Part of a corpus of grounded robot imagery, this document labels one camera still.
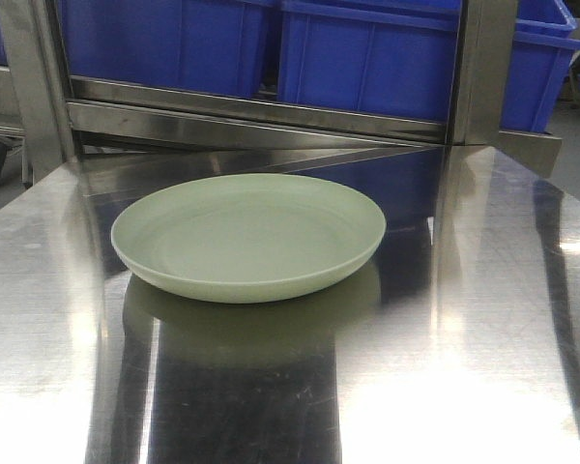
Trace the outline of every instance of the green plate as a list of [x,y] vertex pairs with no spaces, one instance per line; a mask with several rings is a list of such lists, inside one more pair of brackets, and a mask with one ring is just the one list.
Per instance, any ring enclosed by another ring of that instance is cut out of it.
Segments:
[[176,295],[262,303],[305,295],[360,268],[385,233],[368,197],[285,174],[187,182],[129,206],[111,241],[134,274]]

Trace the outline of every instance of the metal post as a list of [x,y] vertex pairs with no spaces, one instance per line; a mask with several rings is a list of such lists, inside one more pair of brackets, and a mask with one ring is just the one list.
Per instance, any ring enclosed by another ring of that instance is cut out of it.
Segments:
[[498,137],[517,0],[463,0],[447,143],[493,145]]
[[54,2],[0,0],[0,26],[26,152],[40,180],[79,153],[65,103],[71,86]]

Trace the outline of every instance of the metal shelf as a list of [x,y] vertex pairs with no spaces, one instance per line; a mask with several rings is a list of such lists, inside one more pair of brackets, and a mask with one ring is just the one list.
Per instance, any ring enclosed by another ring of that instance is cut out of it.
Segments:
[[77,160],[82,134],[221,150],[495,145],[545,172],[559,139],[499,130],[516,11],[517,0],[463,2],[445,125],[71,76],[53,1],[0,0],[0,134],[25,135],[36,179]]

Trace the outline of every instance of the metal table surface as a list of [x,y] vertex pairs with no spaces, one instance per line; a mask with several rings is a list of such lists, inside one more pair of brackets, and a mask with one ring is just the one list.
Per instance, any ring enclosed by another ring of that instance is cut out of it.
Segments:
[[[107,156],[0,211],[0,462],[580,462],[580,202],[489,147],[401,151]],[[144,194],[297,170],[388,218],[328,290],[203,304],[111,249]]]

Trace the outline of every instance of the floor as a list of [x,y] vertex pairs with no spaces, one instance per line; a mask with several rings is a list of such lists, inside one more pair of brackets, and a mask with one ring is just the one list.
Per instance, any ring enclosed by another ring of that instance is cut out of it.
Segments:
[[[580,200],[580,108],[559,101],[548,130],[563,139],[563,149],[550,181]],[[21,183],[21,158],[9,155],[0,186],[0,208],[25,191]]]

